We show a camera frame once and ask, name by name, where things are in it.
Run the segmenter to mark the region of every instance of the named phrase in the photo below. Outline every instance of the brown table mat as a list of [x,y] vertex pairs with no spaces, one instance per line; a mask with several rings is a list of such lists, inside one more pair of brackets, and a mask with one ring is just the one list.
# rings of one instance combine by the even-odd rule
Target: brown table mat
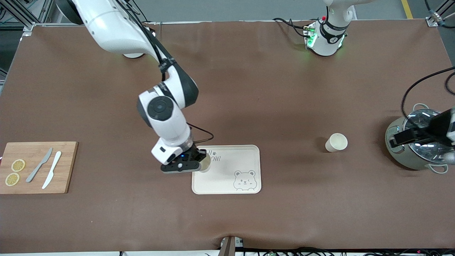
[[[0,97],[0,149],[79,148],[68,194],[0,196],[0,252],[200,250],[225,236],[262,248],[455,247],[455,169],[409,171],[383,142],[405,90],[451,66],[439,33],[424,20],[348,31],[319,57],[282,23],[162,26],[157,37],[200,88],[187,120],[215,134],[210,145],[261,151],[258,194],[195,195],[190,173],[159,170],[157,136],[136,110],[160,81],[152,57],[106,52],[84,27],[35,27]],[[416,87],[406,109],[452,107],[445,77]],[[325,153],[336,132],[348,148]]]

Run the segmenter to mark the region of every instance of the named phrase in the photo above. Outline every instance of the wooden cutting board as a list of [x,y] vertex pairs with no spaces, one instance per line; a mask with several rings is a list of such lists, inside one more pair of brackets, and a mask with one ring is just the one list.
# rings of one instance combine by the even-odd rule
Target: wooden cutting board
[[[49,148],[53,148],[51,157],[41,166],[30,183],[25,182],[49,151]],[[70,184],[76,150],[77,142],[74,141],[7,143],[0,164],[0,194],[66,193]],[[49,185],[42,189],[57,151],[61,151],[62,154],[54,169],[54,177]],[[14,186],[7,186],[6,177],[14,172],[11,165],[17,159],[25,161],[25,168],[17,172],[20,176],[19,182]]]

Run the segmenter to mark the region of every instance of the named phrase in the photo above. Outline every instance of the lemon slice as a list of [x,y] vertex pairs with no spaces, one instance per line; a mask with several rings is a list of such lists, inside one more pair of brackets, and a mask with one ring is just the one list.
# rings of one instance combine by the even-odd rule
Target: lemon slice
[[19,182],[19,174],[11,173],[5,179],[5,184],[9,187],[16,185]]
[[11,165],[11,170],[14,172],[20,172],[25,168],[25,161],[22,159],[17,159],[16,161],[13,162]]

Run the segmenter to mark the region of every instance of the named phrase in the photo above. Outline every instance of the cooking pot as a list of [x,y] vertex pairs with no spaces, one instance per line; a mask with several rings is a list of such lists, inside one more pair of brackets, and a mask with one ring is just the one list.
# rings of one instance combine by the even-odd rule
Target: cooking pot
[[[417,106],[421,106],[423,108],[416,110]],[[408,118],[422,128],[428,126],[431,118],[437,114],[440,114],[440,112],[430,109],[425,104],[418,103],[414,105],[412,112],[408,115]],[[450,147],[433,142],[426,145],[409,143],[392,148],[390,145],[392,136],[411,127],[413,127],[413,125],[408,122],[405,117],[400,117],[393,121],[387,128],[385,133],[385,144],[392,157],[400,164],[414,170],[429,169],[436,174],[447,173],[449,166],[444,161],[443,155],[444,153],[453,151]],[[436,167],[442,167],[443,171],[439,172],[435,170]]]

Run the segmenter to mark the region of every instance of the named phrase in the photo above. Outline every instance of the beige tray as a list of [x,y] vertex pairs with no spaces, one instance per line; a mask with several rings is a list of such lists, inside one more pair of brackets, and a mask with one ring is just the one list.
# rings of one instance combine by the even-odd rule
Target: beige tray
[[259,148],[255,145],[200,146],[210,155],[207,172],[193,172],[192,190],[205,194],[255,194],[261,190]]

